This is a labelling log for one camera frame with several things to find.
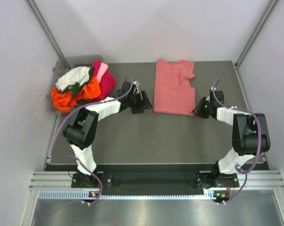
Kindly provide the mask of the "salmon pink t shirt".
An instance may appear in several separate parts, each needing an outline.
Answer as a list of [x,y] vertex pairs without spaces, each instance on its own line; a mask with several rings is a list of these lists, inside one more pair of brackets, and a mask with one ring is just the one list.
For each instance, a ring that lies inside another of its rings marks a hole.
[[192,116],[196,92],[190,80],[195,63],[187,60],[167,62],[158,59],[154,87],[154,112]]

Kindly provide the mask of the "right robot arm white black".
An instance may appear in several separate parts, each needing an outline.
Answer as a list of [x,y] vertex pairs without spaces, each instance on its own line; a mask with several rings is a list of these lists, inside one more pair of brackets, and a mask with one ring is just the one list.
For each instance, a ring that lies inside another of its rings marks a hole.
[[209,97],[203,97],[192,113],[202,119],[213,118],[232,127],[232,148],[212,166],[211,173],[197,174],[199,186],[206,189],[226,185],[237,187],[237,174],[249,172],[242,166],[253,159],[249,169],[253,170],[260,155],[270,149],[265,115],[226,106],[223,92],[214,89],[210,89]]

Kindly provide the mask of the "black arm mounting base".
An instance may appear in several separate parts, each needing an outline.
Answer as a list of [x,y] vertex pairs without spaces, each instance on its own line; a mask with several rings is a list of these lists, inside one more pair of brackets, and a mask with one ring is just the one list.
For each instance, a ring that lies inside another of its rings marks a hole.
[[[211,173],[213,164],[99,164],[99,185],[106,195],[169,195],[201,194],[205,188],[199,186],[198,173]],[[210,188],[238,188],[230,185]]]

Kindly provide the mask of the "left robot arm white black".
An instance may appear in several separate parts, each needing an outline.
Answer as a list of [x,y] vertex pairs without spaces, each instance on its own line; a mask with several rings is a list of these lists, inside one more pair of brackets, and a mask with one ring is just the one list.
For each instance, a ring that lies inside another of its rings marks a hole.
[[72,188],[99,185],[92,143],[100,120],[127,108],[131,109],[132,114],[144,113],[146,109],[153,109],[146,91],[139,91],[138,86],[137,81],[133,83],[125,81],[114,96],[81,108],[67,120],[63,136],[74,151],[78,164],[76,173],[72,176]]

